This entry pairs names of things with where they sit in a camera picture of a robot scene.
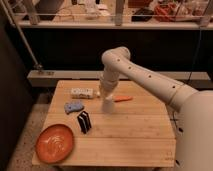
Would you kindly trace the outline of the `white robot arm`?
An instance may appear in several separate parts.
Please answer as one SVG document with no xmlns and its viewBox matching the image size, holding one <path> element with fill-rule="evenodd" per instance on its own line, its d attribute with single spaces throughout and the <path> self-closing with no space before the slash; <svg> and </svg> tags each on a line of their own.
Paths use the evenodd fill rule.
<svg viewBox="0 0 213 171">
<path fill-rule="evenodd" d="M 101 60 L 102 96 L 110 95 L 123 74 L 179 114 L 174 171 L 213 171 L 213 91 L 195 88 L 130 61 L 130 51 L 117 47 Z"/>
</svg>

